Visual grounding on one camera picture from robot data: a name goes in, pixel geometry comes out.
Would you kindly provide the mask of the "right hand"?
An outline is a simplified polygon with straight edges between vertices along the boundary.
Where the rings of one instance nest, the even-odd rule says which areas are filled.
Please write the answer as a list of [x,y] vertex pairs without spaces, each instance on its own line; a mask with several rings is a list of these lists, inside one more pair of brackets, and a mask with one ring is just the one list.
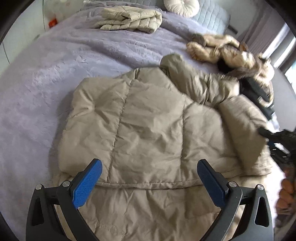
[[294,203],[295,194],[295,180],[290,180],[292,168],[284,171],[285,178],[281,181],[281,190],[278,194],[278,200],[276,202],[276,213],[281,215],[285,210],[288,210]]

